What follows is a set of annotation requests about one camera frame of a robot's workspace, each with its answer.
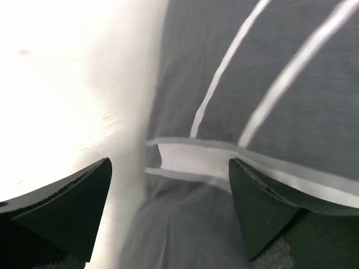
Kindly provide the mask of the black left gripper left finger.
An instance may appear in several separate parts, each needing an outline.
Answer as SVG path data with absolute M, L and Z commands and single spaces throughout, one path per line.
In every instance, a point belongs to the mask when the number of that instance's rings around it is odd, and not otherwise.
M 1 202 L 1 268 L 84 268 L 112 178 L 109 158 Z

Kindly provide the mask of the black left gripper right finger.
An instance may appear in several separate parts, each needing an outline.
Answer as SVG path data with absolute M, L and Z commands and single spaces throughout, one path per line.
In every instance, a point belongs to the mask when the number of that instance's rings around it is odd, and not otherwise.
M 358 267 L 358 209 L 305 194 L 239 159 L 228 167 L 254 268 Z

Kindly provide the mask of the blue pillowcase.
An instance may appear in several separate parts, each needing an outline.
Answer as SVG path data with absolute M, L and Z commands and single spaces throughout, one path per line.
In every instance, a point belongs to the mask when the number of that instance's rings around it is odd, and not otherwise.
M 254 268 L 229 161 L 358 209 L 358 2 L 169 1 L 121 268 Z

